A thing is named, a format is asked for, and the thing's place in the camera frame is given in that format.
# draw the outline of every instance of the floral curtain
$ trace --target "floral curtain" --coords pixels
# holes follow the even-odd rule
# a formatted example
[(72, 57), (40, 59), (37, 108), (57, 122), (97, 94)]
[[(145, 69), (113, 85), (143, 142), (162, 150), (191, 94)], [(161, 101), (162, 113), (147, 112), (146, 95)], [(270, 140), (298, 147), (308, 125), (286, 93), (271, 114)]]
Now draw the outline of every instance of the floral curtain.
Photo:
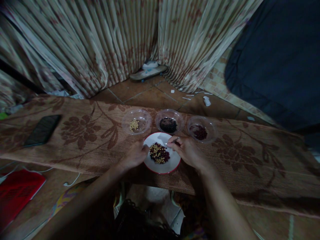
[[(4, 17), (0, 16), (0, 58), (46, 92), (63, 86), (39, 55)], [(0, 110), (25, 102), (33, 93), (0, 70)]]
[(159, 1), (157, 60), (184, 92), (202, 84), (263, 0)]
[(80, 97), (147, 59), (184, 92), (202, 84), (263, 0), (17, 0), (3, 12)]
[(156, 0), (19, 0), (5, 13), (84, 98), (126, 80), (156, 41)]

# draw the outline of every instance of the tablecloth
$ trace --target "tablecloth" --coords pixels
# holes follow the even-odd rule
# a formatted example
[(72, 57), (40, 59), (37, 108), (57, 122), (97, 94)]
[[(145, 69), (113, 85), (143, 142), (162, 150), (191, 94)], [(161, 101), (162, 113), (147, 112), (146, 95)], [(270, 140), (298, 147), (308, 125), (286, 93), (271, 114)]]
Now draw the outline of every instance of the tablecloth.
[[(158, 131), (155, 116), (159, 109), (154, 108), (143, 108), (153, 119), (147, 132), (129, 135), (122, 130), (123, 116), (139, 108), (39, 95), (0, 122), (0, 157), (99, 176), (117, 163), (134, 141)], [(23, 148), (37, 122), (55, 114), (62, 117), (49, 142)], [(192, 115), (182, 116), (188, 123)], [(217, 139), (210, 145), (197, 144), (217, 167), (238, 203), (320, 216), (319, 163), (301, 136), (255, 123), (209, 119), (216, 124)], [(178, 135), (188, 136), (187, 128)], [(126, 181), (202, 194), (197, 173), (183, 161), (177, 170), (165, 175), (153, 173), (142, 164), (129, 173)]]

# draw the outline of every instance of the mixed beans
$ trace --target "mixed beans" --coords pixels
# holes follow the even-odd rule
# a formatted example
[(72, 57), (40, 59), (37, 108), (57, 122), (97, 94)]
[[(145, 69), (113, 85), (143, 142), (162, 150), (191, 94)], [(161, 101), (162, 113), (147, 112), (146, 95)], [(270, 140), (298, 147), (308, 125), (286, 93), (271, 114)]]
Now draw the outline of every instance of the mixed beans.
[(170, 159), (166, 148), (157, 142), (150, 147), (150, 157), (155, 163), (159, 164), (164, 164)]

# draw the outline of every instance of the tiled floor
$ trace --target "tiled floor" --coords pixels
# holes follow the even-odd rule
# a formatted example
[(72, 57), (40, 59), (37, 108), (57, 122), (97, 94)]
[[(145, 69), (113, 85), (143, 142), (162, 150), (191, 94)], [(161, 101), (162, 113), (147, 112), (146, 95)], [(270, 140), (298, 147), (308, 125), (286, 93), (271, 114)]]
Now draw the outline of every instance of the tiled floor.
[[(205, 106), (203, 96), (209, 97), (211, 106)], [(146, 80), (144, 83), (133, 83), (127, 80), (101, 91), (91, 99), (140, 107), (171, 108), (183, 113), (243, 121), (249, 121), (247, 117), (251, 116), (256, 122), (269, 125), (217, 96), (205, 95), (204, 93), (187, 94), (180, 92), (161, 76)]]
[[(195, 96), (179, 92), (164, 78), (157, 76), (144, 83), (125, 81), (103, 90), (92, 99), (107, 103), (119, 103), (142, 107), (171, 108), (180, 112), (197, 114), (218, 118), (229, 118), (249, 121), (247, 117), (254, 117), (260, 124), (268, 123), (240, 110), (234, 105), (214, 96), (210, 98), (211, 106), (203, 103), (203, 93)], [(7, 162), (2, 160), (0, 167)], [(46, 167), (26, 165), (31, 170), (46, 170)], [(8, 172), (10, 167), (0, 171)], [(52, 206), (57, 198), (67, 189), (64, 182), (73, 182), (77, 173), (53, 169), (43, 173), (47, 178), (44, 187), (37, 193), (32, 201), (20, 212), (15, 221), (6, 229), (2, 239), (23, 239), (28, 233), (42, 224), (50, 215)], [(91, 178), (81, 174), (76, 183)], [(167, 222), (177, 233), (180, 232), (183, 212), (174, 206), (170, 193), (166, 189), (132, 185), (128, 198), (132, 199), (142, 210), (152, 209), (151, 217), (154, 220)], [(320, 220), (292, 216), (287, 213), (274, 212), (260, 208), (241, 206), (241, 209), (260, 239), (320, 239)]]

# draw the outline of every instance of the white plate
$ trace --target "white plate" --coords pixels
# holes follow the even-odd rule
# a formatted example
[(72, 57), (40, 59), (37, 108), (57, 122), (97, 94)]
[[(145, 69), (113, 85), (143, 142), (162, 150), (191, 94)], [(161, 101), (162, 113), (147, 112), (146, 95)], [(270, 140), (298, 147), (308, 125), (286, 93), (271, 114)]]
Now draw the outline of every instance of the white plate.
[[(151, 147), (152, 144), (154, 143), (159, 143), (163, 146), (164, 143), (167, 143), (169, 138), (171, 138), (171, 135), (167, 133), (153, 133), (149, 137), (144, 140), (143, 144), (147, 144), (149, 147)], [(160, 174), (166, 174), (174, 171), (180, 163), (180, 156), (177, 154), (177, 152), (174, 152), (172, 148), (167, 148), (166, 151), (169, 153), (170, 159), (164, 163), (164, 164), (158, 164), (155, 163), (151, 157), (150, 157), (150, 152), (148, 153), (147, 158), (144, 160), (144, 164), (149, 168), (151, 171), (155, 173), (160, 173)]]

